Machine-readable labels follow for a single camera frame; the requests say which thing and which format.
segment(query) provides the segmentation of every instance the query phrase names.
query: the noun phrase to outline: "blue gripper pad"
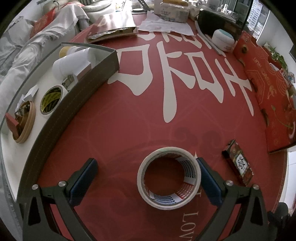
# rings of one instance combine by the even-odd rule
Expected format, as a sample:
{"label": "blue gripper pad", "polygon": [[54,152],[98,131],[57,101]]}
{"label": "blue gripper pad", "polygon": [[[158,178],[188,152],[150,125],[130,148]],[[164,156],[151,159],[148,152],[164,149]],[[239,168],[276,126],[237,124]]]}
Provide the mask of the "blue gripper pad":
{"label": "blue gripper pad", "polygon": [[201,185],[211,204],[220,207],[223,203],[222,191],[203,163],[196,158],[202,174]]}
{"label": "blue gripper pad", "polygon": [[69,193],[69,204],[72,207],[78,206],[85,193],[87,192],[92,180],[98,173],[98,163],[96,159],[90,158],[83,165],[83,167],[78,171],[74,172],[69,178],[69,181],[75,177],[76,181],[71,185]]}

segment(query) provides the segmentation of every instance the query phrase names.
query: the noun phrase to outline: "masking tape roll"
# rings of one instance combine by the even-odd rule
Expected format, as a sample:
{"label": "masking tape roll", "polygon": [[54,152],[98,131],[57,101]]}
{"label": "masking tape roll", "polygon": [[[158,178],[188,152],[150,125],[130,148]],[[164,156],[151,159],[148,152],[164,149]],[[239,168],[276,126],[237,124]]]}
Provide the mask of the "masking tape roll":
{"label": "masking tape roll", "polygon": [[51,113],[56,109],[67,93],[68,91],[62,85],[55,85],[51,87],[41,100],[41,114],[43,114],[46,118],[49,118]]}
{"label": "masking tape roll", "polygon": [[[152,193],[145,185],[145,172],[152,161],[159,157],[171,157],[177,160],[184,169],[184,182],[181,188],[168,196]],[[142,198],[152,207],[171,210],[184,206],[196,195],[201,182],[201,171],[197,160],[188,151],[178,147],[164,147],[149,154],[141,163],[137,175],[137,186]]]}

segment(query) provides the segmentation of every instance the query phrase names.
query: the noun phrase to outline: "white label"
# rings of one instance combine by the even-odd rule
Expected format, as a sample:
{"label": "white label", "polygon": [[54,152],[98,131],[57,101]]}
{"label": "white label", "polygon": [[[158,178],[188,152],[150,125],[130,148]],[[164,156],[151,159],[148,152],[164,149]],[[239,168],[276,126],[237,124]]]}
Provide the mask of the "white label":
{"label": "white label", "polygon": [[239,154],[237,159],[235,160],[235,162],[237,163],[237,168],[239,169],[239,173],[241,175],[244,174],[244,171],[247,169],[248,164],[246,162],[246,160],[244,159],[244,157],[242,156],[242,154]]}

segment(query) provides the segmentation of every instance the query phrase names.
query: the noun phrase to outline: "tape roll inner label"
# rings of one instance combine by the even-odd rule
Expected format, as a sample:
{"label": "tape roll inner label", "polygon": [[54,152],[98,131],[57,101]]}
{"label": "tape roll inner label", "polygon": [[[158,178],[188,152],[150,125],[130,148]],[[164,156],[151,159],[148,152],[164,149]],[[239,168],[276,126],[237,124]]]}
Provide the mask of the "tape roll inner label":
{"label": "tape roll inner label", "polygon": [[60,87],[54,87],[46,92],[41,101],[41,112],[48,113],[52,111],[62,96],[62,89]]}

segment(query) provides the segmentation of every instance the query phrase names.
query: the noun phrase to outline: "green plant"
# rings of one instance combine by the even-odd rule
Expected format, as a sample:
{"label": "green plant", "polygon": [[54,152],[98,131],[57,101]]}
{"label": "green plant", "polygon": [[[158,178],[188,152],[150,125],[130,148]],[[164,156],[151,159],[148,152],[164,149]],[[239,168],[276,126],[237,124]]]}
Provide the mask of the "green plant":
{"label": "green plant", "polygon": [[279,61],[283,69],[288,70],[288,66],[284,60],[284,57],[280,55],[278,52],[276,52],[276,48],[270,47],[269,51],[271,52],[271,58],[275,61]]}

